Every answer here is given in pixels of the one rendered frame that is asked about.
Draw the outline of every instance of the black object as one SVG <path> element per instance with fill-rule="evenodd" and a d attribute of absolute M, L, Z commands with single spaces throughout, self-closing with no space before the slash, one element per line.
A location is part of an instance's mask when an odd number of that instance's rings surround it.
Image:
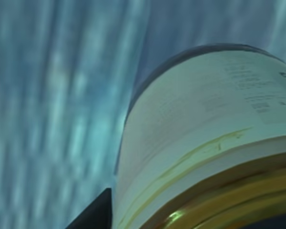
<path fill-rule="evenodd" d="M 105 189 L 66 229 L 111 229 L 111 193 Z"/>
<path fill-rule="evenodd" d="M 286 229 L 286 214 L 262 220 L 242 229 Z"/>

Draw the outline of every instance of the blurry blue background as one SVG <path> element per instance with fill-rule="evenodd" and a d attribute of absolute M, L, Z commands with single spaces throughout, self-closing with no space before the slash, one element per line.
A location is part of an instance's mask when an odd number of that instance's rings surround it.
<path fill-rule="evenodd" d="M 0 229 L 65 228 L 114 187 L 133 84 L 213 42 L 286 62 L 286 0 L 0 0 Z"/>

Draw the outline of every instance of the barcode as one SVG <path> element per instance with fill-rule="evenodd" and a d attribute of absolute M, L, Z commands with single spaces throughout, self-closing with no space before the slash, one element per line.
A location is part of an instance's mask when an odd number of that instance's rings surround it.
<path fill-rule="evenodd" d="M 270 105 L 268 103 L 259 103 L 259 104 L 252 104 L 252 107 L 254 109 L 260 109 L 260 108 L 270 107 Z"/>

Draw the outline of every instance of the can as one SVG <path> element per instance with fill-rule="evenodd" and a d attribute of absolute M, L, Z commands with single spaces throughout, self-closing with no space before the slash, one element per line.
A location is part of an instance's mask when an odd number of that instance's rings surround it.
<path fill-rule="evenodd" d="M 200 46 L 163 63 L 134 92 L 113 228 L 208 228 L 210 219 L 222 222 L 218 228 L 253 223 L 258 219 L 244 220 L 250 211 L 240 209 L 282 209 L 261 219 L 286 213 L 284 179 L 286 64 L 248 45 Z M 280 180 L 277 190 L 274 181 Z M 244 190 L 250 198 L 229 198 Z M 258 199 L 262 195 L 269 198 Z M 218 202 L 223 197 L 227 205 Z M 214 211 L 197 217 L 207 203 Z M 242 214 L 225 221 L 233 208 Z"/>

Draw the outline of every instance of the label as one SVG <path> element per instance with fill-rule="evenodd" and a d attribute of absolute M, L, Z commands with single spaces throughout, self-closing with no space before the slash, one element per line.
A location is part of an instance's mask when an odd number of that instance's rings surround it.
<path fill-rule="evenodd" d="M 225 51 L 192 58 L 158 77 L 125 125 L 114 228 L 139 227 L 153 213 L 144 209 L 157 210 L 196 181 L 156 204 L 152 199 L 228 149 L 286 136 L 286 77 L 280 72 L 286 65 L 274 58 Z M 256 157 L 248 155 L 233 165 Z M 196 180 L 211 175 L 199 173 Z"/>

